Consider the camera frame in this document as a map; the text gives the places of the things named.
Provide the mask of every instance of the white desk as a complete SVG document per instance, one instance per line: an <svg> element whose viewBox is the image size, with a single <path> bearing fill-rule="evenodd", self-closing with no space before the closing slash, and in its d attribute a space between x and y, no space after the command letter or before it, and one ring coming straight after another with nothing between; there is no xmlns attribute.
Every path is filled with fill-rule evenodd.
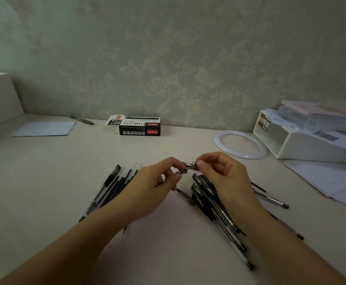
<svg viewBox="0 0 346 285"><path fill-rule="evenodd" d="M23 115L0 125L0 278L76 224L116 164L130 168L137 161L149 165L169 156L191 162L218 151L212 140L216 130L163 126L161 137L120 136L102 131L102 120L93 120L96 126L77 122L68 136L9 137L28 120L70 121ZM244 138L237 140L239 148L250 146ZM346 276L346 206L319 194L271 154L238 160L253 182L290 209L263 201L264 206ZM189 193L191 183L186 174L178 187ZM251 251L263 284L265 265Z"/></svg>

